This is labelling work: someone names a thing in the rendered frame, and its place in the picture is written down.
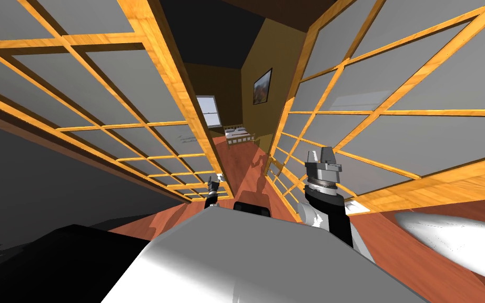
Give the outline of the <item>white framed window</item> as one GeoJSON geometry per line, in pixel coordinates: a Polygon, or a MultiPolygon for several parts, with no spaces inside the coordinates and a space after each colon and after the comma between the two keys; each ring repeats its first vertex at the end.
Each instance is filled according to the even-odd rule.
{"type": "Polygon", "coordinates": [[[208,128],[221,127],[218,107],[214,96],[196,96],[208,128]]]}

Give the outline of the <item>dark framed wall picture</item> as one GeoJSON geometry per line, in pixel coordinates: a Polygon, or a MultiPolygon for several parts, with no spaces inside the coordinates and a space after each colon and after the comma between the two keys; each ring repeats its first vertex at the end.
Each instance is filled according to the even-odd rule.
{"type": "Polygon", "coordinates": [[[252,104],[258,105],[266,103],[269,95],[270,81],[272,75],[272,68],[269,69],[263,76],[254,83],[252,104]]]}

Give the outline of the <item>wooden grid glass door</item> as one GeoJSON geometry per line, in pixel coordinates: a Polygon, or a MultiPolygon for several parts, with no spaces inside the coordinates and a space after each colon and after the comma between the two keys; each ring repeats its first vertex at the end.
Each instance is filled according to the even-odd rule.
{"type": "Polygon", "coordinates": [[[159,0],[0,0],[0,124],[184,203],[233,197],[159,0]]]}
{"type": "Polygon", "coordinates": [[[274,154],[279,149],[278,144],[284,135],[284,128],[287,119],[294,113],[292,105],[295,95],[302,83],[316,79],[320,76],[331,74],[331,79],[324,88],[322,95],[318,99],[315,107],[306,112],[307,121],[300,133],[294,136],[294,147],[304,141],[304,134],[307,132],[311,123],[317,115],[329,116],[360,116],[364,120],[358,124],[345,138],[334,147],[334,151],[350,159],[368,164],[370,166],[390,171],[396,175],[406,177],[403,183],[377,189],[364,194],[356,194],[347,186],[341,185],[341,190],[350,193],[351,198],[365,207],[367,213],[384,213],[409,209],[413,210],[421,207],[434,207],[437,205],[448,205],[466,203],[475,200],[485,200],[485,158],[473,160],[465,164],[444,169],[433,174],[421,176],[411,171],[398,167],[386,165],[382,162],[355,155],[345,151],[345,147],[352,142],[358,135],[366,130],[379,117],[460,117],[460,118],[485,118],[484,109],[413,109],[413,110],[394,110],[393,106],[420,85],[431,73],[435,72],[442,64],[449,60],[455,53],[471,41],[476,35],[485,29],[485,5],[477,7],[457,17],[451,18],[440,24],[436,24],[415,34],[406,36],[380,48],[355,55],[357,48],[367,35],[372,24],[378,17],[382,7],[387,0],[375,0],[370,12],[360,25],[359,30],[350,43],[342,61],[333,67],[320,70],[312,75],[305,75],[305,70],[310,61],[311,53],[314,50],[319,32],[330,22],[337,19],[342,13],[352,6],[357,0],[337,0],[328,8],[308,29],[304,44],[298,59],[294,73],[288,99],[282,109],[279,124],[275,131],[272,145],[270,147],[268,159],[264,166],[262,175],[279,196],[290,215],[295,220],[300,220],[300,216],[287,200],[288,196],[296,189],[303,191],[305,176],[296,177],[286,166],[286,161],[279,161],[274,154]],[[426,63],[424,63],[412,76],[410,76],[400,87],[398,87],[388,98],[386,98],[377,108],[372,110],[322,110],[328,95],[333,90],[342,73],[347,66],[354,65],[391,51],[398,47],[406,46],[431,35],[437,34],[446,29],[462,25],[463,29],[454,36],[449,42],[443,45],[442,49],[435,53],[426,63]]]}

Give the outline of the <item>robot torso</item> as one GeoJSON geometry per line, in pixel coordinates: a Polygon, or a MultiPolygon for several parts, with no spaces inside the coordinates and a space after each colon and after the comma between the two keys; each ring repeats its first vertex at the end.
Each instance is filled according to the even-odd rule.
{"type": "Polygon", "coordinates": [[[330,232],[212,206],[153,239],[101,303],[429,303],[330,232]]]}

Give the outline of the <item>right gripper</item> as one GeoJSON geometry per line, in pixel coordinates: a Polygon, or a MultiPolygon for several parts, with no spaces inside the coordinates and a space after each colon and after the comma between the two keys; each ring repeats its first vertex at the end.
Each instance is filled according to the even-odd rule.
{"type": "Polygon", "coordinates": [[[305,168],[308,179],[340,183],[339,173],[342,172],[342,167],[337,164],[332,147],[323,147],[320,157],[315,150],[310,150],[305,168]]]}

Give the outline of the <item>wooden bed with white bedding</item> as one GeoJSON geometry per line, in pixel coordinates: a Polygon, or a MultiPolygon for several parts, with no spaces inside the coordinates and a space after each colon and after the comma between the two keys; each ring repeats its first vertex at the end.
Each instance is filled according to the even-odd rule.
{"type": "Polygon", "coordinates": [[[228,148],[240,143],[255,141],[255,134],[251,134],[249,131],[247,131],[242,124],[224,126],[223,130],[228,148]]]}

